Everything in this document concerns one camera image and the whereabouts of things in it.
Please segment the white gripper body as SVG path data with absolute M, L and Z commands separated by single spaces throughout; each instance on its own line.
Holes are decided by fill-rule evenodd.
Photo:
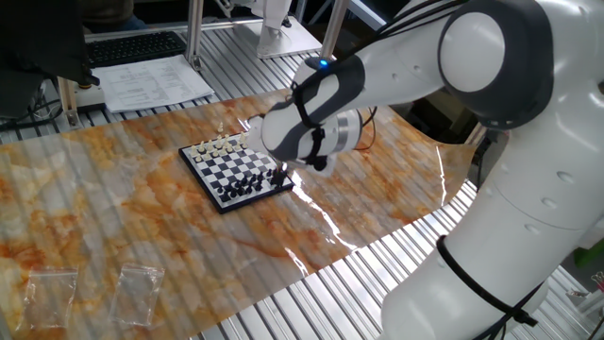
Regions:
M 277 162 L 277 166 L 287 165 L 289 170 L 303 169 L 322 177 L 329 177 L 333 172 L 337 157 L 335 155 L 320 156 L 314 160 L 314 164 L 307 163 L 300 158 L 283 161 L 279 159 L 272 151 L 266 148 L 261 137 L 261 130 L 264 123 L 262 116 L 253 116 L 247 120 L 249 130 L 247 131 L 247 144 L 254 150 L 270 156 Z

